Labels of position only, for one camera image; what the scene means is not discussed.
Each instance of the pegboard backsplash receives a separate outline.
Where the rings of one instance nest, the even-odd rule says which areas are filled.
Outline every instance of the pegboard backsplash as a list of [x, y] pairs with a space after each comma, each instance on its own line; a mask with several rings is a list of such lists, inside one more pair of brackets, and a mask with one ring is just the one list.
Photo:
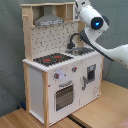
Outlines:
[[[78, 27], [79, 23], [74, 22], [33, 28], [33, 58], [66, 50], [70, 37], [73, 33], [78, 33]], [[73, 43], [78, 46], [78, 36], [73, 38]]]

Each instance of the toy sink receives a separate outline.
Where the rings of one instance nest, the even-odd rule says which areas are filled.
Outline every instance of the toy sink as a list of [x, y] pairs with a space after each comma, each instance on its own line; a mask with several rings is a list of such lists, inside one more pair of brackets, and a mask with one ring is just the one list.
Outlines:
[[94, 52], [94, 50], [90, 49], [90, 48], [86, 48], [86, 47], [77, 47], [77, 48], [68, 49], [65, 51], [65, 53], [72, 54], [75, 56], [84, 55], [84, 54], [87, 54], [89, 52]]

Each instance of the cabinet door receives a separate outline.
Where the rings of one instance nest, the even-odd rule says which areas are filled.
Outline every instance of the cabinet door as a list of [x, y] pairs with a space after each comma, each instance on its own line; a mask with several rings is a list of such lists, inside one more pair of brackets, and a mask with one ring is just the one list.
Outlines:
[[94, 56], [82, 61], [80, 106], [99, 97], [102, 56]]

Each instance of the gray wall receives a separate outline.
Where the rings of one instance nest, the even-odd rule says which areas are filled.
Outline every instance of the gray wall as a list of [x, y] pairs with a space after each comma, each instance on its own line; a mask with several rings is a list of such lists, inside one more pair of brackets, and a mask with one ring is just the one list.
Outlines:
[[[25, 51], [20, 4], [44, 2], [60, 2], [60, 0], [0, 1], [0, 116], [16, 110], [20, 101], [25, 102], [22, 66]], [[98, 39], [98, 43], [105, 48], [126, 44], [128, 40], [128, 1], [91, 0], [91, 2], [110, 20], [109, 30]], [[128, 71], [116, 62], [104, 60], [103, 78], [128, 88]]]

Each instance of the stovetop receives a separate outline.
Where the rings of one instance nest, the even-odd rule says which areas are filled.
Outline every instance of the stovetop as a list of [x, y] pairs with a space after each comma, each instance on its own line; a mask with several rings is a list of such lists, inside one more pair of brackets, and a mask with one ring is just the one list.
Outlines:
[[56, 63], [67, 61], [69, 59], [73, 59], [73, 57], [70, 57], [61, 53], [54, 53], [51, 55], [36, 58], [33, 61], [48, 67]]

